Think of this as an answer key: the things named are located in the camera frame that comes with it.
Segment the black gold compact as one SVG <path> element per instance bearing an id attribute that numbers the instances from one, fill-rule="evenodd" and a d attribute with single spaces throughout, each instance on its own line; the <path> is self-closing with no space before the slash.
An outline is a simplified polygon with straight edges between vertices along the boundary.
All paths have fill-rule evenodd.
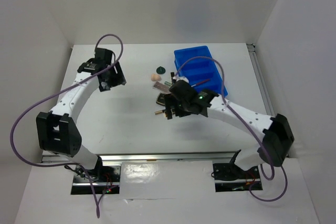
<path id="1" fill-rule="evenodd" d="M 164 93 L 159 93 L 159 95 L 156 98 L 155 103 L 160 106 L 165 106 L 165 94 Z"/>

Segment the green gold mascara pen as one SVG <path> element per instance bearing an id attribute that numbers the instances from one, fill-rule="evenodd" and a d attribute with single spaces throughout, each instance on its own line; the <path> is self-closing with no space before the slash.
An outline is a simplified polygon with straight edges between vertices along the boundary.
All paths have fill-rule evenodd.
<path id="1" fill-rule="evenodd" d="M 159 111 L 155 111 L 154 114 L 155 115 L 160 115 L 160 114 L 164 114 L 165 110 L 159 110 Z"/>

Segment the peach makeup sponge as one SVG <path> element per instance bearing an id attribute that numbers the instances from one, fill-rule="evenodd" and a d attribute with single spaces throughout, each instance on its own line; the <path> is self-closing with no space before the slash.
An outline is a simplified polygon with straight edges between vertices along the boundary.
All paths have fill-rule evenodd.
<path id="1" fill-rule="evenodd" d="M 151 81 L 156 82 L 156 81 L 161 81 L 162 78 L 159 74 L 151 74 Z"/>

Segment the dark green powder puff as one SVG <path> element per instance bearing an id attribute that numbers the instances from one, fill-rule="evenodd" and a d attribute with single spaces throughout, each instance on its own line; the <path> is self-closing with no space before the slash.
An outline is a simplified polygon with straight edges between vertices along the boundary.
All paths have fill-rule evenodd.
<path id="1" fill-rule="evenodd" d="M 165 73 L 166 73 L 166 70 L 165 70 L 164 67 L 159 66 L 159 67 L 156 69 L 156 73 L 157 73 L 157 74 L 165 74 Z"/>

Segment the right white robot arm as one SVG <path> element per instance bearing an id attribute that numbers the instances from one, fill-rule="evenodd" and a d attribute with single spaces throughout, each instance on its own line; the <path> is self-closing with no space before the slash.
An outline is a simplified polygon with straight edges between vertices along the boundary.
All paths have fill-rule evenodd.
<path id="1" fill-rule="evenodd" d="M 169 88 L 164 103 L 164 113 L 169 120 L 174 116 L 202 115 L 240 129 L 257 141 L 255 147 L 239 150 L 233 156 L 229 172 L 235 178 L 264 163 L 271 167 L 282 166 L 294 142 L 289 122 L 282 114 L 270 116 L 254 112 L 212 90 L 198 92 L 183 80 Z"/>

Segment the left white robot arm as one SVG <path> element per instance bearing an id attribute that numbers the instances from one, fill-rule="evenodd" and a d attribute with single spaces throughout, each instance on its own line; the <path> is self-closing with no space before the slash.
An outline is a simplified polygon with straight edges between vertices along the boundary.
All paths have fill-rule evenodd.
<path id="1" fill-rule="evenodd" d="M 103 177 L 102 159 L 84 147 L 76 123 L 96 90 L 105 92 L 126 84 L 121 66 L 118 62 L 114 63 L 114 59 L 113 51 L 96 48 L 94 57 L 79 66 L 73 81 L 74 88 L 67 91 L 49 112 L 40 112 L 36 117 L 39 147 L 82 165 L 85 176 L 93 182 Z"/>

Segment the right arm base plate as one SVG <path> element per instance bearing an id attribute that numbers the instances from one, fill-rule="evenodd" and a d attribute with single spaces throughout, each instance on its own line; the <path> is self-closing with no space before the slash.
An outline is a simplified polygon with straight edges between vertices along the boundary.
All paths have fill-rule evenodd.
<path id="1" fill-rule="evenodd" d="M 244 171 L 230 163 L 214 163 L 211 177 L 217 193 L 249 191 L 251 185 L 252 190 L 263 188 L 257 166 Z"/>

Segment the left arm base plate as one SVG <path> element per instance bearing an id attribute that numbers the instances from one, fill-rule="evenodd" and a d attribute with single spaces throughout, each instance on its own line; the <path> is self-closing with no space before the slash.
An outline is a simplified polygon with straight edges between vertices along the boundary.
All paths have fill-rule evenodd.
<path id="1" fill-rule="evenodd" d="M 98 195 L 116 195 L 120 193 L 120 165 L 104 166 L 100 175 L 90 173 L 94 192 Z M 71 187 L 72 195 L 91 195 L 88 176 L 81 167 L 75 168 Z"/>

